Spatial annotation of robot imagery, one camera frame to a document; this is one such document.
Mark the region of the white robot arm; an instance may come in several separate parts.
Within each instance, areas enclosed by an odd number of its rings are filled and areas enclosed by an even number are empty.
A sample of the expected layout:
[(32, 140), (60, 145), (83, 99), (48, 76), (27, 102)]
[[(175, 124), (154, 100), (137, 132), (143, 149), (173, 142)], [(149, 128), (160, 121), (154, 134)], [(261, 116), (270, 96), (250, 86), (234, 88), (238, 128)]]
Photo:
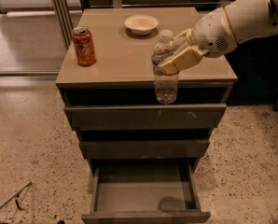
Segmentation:
[(278, 0), (235, 0), (177, 35), (177, 50), (160, 62), (159, 70), (173, 75), (204, 57), (221, 57), (246, 41), (271, 35), (278, 35)]

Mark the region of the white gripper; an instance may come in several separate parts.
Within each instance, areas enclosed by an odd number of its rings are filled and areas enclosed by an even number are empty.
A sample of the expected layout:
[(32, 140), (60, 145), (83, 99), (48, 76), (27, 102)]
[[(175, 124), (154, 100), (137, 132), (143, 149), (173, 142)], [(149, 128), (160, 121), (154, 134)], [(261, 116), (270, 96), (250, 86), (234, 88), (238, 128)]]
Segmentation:
[(194, 26), (174, 37), (179, 48), (158, 65), (165, 75), (173, 75), (200, 63), (204, 56), (216, 58), (234, 51), (238, 45), (224, 8), (203, 16)]

